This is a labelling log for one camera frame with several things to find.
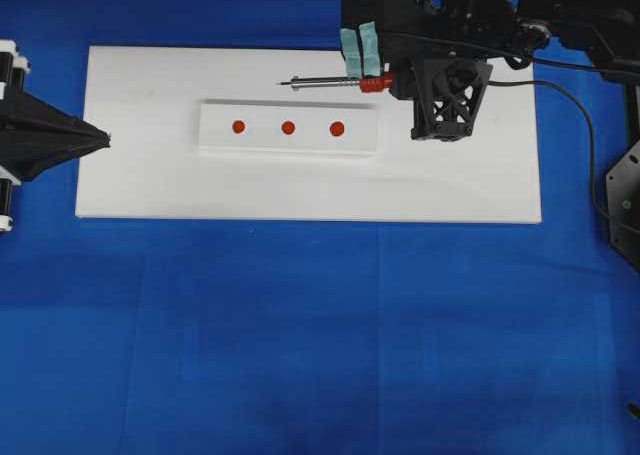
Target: black mount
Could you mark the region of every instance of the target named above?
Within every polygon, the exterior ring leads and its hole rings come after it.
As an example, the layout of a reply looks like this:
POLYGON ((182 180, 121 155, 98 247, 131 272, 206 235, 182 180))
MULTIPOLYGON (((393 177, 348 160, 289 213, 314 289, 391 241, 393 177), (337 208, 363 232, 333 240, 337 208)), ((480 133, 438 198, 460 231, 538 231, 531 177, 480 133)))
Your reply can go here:
POLYGON ((25 93, 30 70, 15 43, 1 40, 0 173, 5 178, 0 177, 0 234, 13 227, 13 181, 33 181, 49 168, 109 147, 107 133, 25 93))

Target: red dot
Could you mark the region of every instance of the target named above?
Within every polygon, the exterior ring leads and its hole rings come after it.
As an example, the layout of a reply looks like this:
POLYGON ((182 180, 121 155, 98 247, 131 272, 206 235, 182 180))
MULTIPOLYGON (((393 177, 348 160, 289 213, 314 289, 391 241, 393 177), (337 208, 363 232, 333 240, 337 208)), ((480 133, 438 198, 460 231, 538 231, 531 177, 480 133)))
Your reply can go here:
POLYGON ((344 123, 334 122, 331 124, 331 135, 334 137, 341 137, 344 135, 344 123))
POLYGON ((296 131, 296 124, 293 122, 284 122, 282 124, 282 133, 292 135, 296 131))
POLYGON ((245 131, 246 128, 247 126, 244 124, 242 120, 236 120, 235 122, 233 122, 233 131, 235 133, 242 133, 245 131))

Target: screwdriver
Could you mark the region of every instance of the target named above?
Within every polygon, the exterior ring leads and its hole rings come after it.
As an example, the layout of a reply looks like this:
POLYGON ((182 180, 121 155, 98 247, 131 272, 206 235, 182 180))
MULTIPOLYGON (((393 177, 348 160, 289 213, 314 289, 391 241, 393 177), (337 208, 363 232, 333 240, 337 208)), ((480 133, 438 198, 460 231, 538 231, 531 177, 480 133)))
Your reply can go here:
POLYGON ((294 91, 301 88, 331 88, 331 87, 360 87, 362 93, 383 92, 391 88, 396 74, 385 73, 376 78, 350 78, 350 77, 323 77, 323 78, 299 78, 293 77, 288 82, 280 82, 278 85, 290 86, 294 91))

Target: red screwdriver handle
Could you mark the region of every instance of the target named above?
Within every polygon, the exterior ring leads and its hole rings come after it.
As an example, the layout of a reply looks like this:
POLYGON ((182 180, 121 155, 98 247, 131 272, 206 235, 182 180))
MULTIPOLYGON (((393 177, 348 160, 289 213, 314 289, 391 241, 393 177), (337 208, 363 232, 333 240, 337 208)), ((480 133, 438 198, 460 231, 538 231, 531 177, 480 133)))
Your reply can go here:
POLYGON ((360 90, 362 93, 383 92, 391 88, 395 79, 396 74, 393 72, 387 72, 382 77, 363 78, 360 80, 360 90))

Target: black bracket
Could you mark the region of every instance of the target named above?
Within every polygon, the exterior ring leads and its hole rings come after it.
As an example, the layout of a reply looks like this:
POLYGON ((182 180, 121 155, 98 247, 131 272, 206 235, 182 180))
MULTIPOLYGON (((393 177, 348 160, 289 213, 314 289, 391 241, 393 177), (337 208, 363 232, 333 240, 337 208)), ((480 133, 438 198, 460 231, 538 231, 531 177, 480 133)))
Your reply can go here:
MULTIPOLYGON (((640 227, 640 142, 607 174, 609 213, 631 227, 640 227)), ((640 270, 640 235, 610 224, 611 245, 640 270)))
POLYGON ((461 59, 415 61, 419 105, 413 140, 454 142, 473 133, 493 67, 461 59))

